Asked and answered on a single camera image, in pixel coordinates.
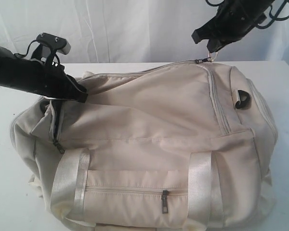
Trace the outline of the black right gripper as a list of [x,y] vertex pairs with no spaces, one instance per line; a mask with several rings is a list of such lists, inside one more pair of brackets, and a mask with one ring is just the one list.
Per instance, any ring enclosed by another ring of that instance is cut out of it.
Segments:
[[195,44],[208,40],[208,51],[218,52],[263,23],[266,9],[266,0],[224,0],[214,19],[195,29],[191,37]]

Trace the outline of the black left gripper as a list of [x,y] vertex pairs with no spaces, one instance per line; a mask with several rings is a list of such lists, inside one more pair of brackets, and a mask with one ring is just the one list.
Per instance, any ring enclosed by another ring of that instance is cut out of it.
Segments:
[[[33,60],[18,60],[12,71],[12,87],[45,96],[47,100],[76,101],[85,103],[87,89],[75,78],[65,73],[61,64],[43,65]],[[73,92],[82,92],[68,97]]]

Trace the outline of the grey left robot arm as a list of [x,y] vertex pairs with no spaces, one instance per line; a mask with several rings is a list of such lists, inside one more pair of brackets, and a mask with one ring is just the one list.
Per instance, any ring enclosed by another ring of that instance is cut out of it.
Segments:
[[51,53],[46,62],[27,60],[0,46],[0,86],[59,100],[85,103],[87,90],[72,76],[64,72],[64,66],[53,62]]

